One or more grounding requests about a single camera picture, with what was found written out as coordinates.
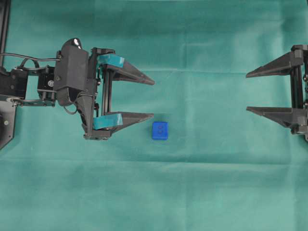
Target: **green tablecloth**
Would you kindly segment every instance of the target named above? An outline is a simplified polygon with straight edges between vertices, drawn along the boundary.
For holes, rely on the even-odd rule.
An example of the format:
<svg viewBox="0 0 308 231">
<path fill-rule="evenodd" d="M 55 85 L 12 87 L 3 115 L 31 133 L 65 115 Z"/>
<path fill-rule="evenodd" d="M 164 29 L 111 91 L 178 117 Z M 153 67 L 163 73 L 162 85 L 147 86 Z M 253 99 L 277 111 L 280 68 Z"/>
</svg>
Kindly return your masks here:
<svg viewBox="0 0 308 231">
<path fill-rule="evenodd" d="M 59 105 L 18 108 L 0 151 L 0 230 L 306 230 L 308 144 L 245 111 L 289 107 L 289 78 L 245 74 L 307 44 L 307 11 L 305 0 L 13 0 L 7 52 L 54 57 L 73 37 L 115 49 L 156 84 L 115 82 L 113 111 L 155 117 L 101 142 Z M 169 139 L 153 141 L 161 120 Z"/>
</svg>

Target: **blue block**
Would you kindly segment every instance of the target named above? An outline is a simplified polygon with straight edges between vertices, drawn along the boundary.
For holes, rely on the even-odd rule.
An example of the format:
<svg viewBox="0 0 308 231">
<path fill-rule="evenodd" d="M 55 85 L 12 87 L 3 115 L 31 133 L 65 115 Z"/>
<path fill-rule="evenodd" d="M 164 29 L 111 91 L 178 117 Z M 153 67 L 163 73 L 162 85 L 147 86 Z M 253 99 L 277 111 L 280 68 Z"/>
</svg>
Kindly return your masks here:
<svg viewBox="0 0 308 231">
<path fill-rule="evenodd" d="M 154 122 L 152 127 L 153 140 L 167 140 L 168 139 L 168 122 Z"/>
</svg>

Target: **cable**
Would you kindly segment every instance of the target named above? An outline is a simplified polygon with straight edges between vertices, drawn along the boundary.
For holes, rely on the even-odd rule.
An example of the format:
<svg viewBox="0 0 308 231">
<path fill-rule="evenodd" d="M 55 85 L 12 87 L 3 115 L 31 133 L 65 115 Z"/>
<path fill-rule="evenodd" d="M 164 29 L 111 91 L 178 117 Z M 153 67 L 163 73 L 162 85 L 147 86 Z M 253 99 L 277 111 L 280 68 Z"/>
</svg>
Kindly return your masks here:
<svg viewBox="0 0 308 231">
<path fill-rule="evenodd" d="M 34 61 L 39 61 L 39 62 L 46 62 L 46 61 L 60 61 L 61 59 L 57 59 L 57 58 L 48 58 L 48 59 L 38 59 L 38 58 L 34 58 L 31 56 L 27 56 L 27 55 L 22 55 L 22 54 L 14 54 L 14 53 L 0 53 L 0 56 L 14 56 L 14 57 L 19 57 L 19 58 L 24 58 L 24 59 L 31 59 Z"/>
<path fill-rule="evenodd" d="M 21 62 L 21 64 L 20 64 L 19 66 L 20 66 L 20 67 L 24 67 L 25 64 L 26 64 L 26 62 L 27 62 L 28 60 L 29 60 L 29 59 L 24 59 L 24 60 Z M 38 61 L 35 61 L 35 60 L 31 60 L 31 61 L 33 61 L 35 68 L 39 68 L 39 63 L 38 63 Z"/>
<path fill-rule="evenodd" d="M 70 115 L 74 115 L 74 114 L 76 114 L 76 112 L 77 112 L 77 106 L 76 106 L 76 105 L 75 105 L 76 110 L 75 110 L 74 112 L 69 111 L 65 106 L 63 106 L 63 107 L 64 107 L 64 110 L 65 110 L 67 113 L 69 113 Z"/>
</svg>

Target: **robotic arm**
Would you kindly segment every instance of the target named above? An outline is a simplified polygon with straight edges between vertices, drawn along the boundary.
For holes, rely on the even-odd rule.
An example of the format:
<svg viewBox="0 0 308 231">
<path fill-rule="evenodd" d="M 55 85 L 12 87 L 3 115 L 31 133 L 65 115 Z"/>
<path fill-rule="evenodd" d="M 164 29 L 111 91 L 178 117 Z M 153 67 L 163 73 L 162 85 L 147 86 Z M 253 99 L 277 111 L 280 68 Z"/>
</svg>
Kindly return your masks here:
<svg viewBox="0 0 308 231">
<path fill-rule="evenodd" d="M 30 56 L 1 53 L 24 58 L 22 63 L 6 71 L 0 67 L 0 149 L 14 135 L 15 114 L 18 106 L 60 106 L 70 113 L 78 112 L 84 138 L 107 140 L 116 131 L 140 123 L 153 117 L 153 114 L 112 112 L 111 93 L 113 81 L 130 81 L 153 85 L 155 82 L 140 72 L 124 58 L 115 55 L 111 49 L 93 48 L 92 54 L 82 49 L 78 38 L 68 40 L 57 52 L 57 58 L 37 59 Z M 34 68 L 26 68 L 25 63 L 32 60 Z M 41 61 L 56 61 L 55 67 L 40 67 Z M 37 100 L 26 100 L 28 76 L 38 76 Z M 103 77 L 103 100 L 96 102 L 98 86 Z M 74 104 L 75 112 L 66 109 Z"/>
</svg>

